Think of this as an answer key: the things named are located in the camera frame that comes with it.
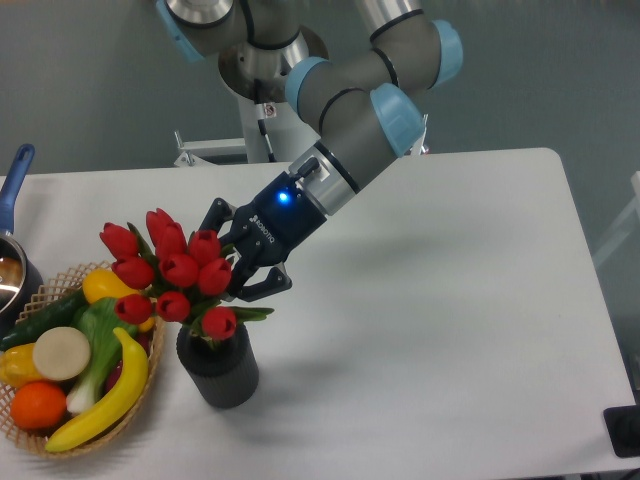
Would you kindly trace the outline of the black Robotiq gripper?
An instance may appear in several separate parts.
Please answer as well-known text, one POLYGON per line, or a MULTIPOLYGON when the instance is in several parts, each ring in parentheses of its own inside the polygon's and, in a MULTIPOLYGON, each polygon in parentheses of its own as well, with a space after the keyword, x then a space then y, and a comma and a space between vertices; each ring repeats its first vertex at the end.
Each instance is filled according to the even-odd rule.
POLYGON ((254 302, 292 287, 283 262, 326 220, 327 215, 296 186, 294 177, 283 172, 238 208, 222 198, 214 199, 199 231, 214 231, 220 242, 234 244, 240 260, 233 267, 227 293, 254 302), (231 221, 230 230, 222 235, 222 226, 231 221), (265 279, 249 285, 262 267, 270 267, 265 279))

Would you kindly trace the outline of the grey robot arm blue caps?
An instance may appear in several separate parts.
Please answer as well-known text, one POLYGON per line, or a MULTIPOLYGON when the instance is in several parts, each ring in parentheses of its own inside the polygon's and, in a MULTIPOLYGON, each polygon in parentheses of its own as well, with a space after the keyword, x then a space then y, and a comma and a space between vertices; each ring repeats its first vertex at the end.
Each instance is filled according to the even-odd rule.
POLYGON ((284 264, 395 160, 419 153, 426 132, 412 95, 460 71, 463 47, 418 1, 361 1, 370 49, 332 63, 292 1, 160 1, 165 28, 190 60, 216 56, 227 88, 247 103, 245 144, 279 160, 306 131, 316 141, 248 204, 217 199, 203 227, 229 226, 238 254, 228 293, 258 300, 291 286, 284 264))

